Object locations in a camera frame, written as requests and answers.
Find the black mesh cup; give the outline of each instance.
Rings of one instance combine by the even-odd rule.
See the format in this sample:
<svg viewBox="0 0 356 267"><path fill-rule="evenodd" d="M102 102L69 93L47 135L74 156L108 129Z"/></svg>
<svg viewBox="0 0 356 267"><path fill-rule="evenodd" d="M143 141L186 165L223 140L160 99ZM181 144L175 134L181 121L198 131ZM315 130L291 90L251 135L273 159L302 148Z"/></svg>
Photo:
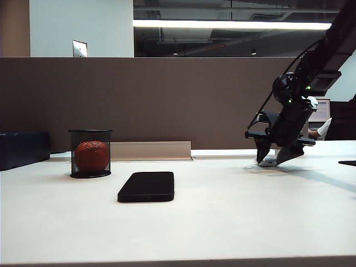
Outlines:
<svg viewBox="0 0 356 267"><path fill-rule="evenodd" d="M96 178L111 174L110 134L112 130L69 130L74 178Z"/></svg>

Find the ceiling light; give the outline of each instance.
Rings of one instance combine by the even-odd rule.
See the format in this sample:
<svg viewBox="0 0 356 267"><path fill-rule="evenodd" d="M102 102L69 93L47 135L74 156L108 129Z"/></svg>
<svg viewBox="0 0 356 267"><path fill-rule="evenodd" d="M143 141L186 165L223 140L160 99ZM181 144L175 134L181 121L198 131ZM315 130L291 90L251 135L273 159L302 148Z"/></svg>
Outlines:
<svg viewBox="0 0 356 267"><path fill-rule="evenodd" d="M208 29L313 29L326 30L331 23L258 21L175 21L134 19L134 27L208 28Z"/></svg>

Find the white table surface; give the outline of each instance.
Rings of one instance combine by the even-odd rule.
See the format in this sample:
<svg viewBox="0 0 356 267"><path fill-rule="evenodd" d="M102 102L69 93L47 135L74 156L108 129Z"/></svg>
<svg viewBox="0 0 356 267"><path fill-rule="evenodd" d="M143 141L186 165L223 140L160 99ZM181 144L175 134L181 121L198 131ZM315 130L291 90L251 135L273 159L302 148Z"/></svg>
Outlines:
<svg viewBox="0 0 356 267"><path fill-rule="evenodd" d="M356 167L338 161L356 160L356 141L318 141L304 151L276 168L219 155L113 162L112 174L96 179L71 178L69 159L58 157L3 171L1 263L178 266L347 255L355 263ZM117 202L137 171L173 171L174 200Z"/></svg>

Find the basketball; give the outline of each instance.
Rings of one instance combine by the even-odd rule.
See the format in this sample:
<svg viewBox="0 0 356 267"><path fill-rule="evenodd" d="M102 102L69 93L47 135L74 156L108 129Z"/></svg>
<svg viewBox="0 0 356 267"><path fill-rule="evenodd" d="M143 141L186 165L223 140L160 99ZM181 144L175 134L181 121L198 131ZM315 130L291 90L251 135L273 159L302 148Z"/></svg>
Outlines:
<svg viewBox="0 0 356 267"><path fill-rule="evenodd" d="M75 162L80 171L103 171L109 161L109 148L101 141L85 141L75 149Z"/></svg>

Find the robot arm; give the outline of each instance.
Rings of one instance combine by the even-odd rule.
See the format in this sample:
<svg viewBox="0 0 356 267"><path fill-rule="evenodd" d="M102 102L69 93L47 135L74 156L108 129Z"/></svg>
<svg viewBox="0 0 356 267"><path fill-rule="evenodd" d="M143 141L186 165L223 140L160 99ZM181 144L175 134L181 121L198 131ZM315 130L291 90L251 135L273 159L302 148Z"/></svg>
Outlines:
<svg viewBox="0 0 356 267"><path fill-rule="evenodd" d="M356 1L348 0L331 27L318 41L313 51L307 51L295 72L283 73L273 83L273 95L283 108L280 113L260 111L253 124L268 123L265 132L247 131L246 138L254 139L260 164L271 144L281 147L275 164L304 154L304 146L315 141L304 138L301 130L312 112L317 110L313 96L325 96L341 76L343 63L356 49Z"/></svg>

